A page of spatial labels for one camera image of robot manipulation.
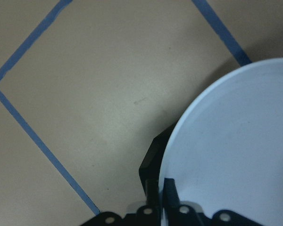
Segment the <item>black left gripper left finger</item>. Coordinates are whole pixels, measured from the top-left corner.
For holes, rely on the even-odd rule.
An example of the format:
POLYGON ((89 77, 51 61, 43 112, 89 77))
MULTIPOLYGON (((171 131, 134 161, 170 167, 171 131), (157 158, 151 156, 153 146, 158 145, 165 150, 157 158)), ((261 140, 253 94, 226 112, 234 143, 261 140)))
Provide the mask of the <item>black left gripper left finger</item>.
POLYGON ((158 181, 146 179, 145 182, 146 207, 145 216, 150 226, 160 225, 160 201, 158 194, 158 181))

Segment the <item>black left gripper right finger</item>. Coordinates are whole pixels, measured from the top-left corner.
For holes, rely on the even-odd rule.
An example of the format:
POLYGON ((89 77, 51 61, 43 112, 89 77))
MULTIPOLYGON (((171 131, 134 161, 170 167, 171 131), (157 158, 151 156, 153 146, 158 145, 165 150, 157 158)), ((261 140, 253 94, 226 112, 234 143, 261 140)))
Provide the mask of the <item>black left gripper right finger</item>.
POLYGON ((175 180, 172 178, 165 178, 163 187, 163 208, 168 226, 181 225, 181 221, 179 219, 180 207, 181 204, 175 186, 175 180))

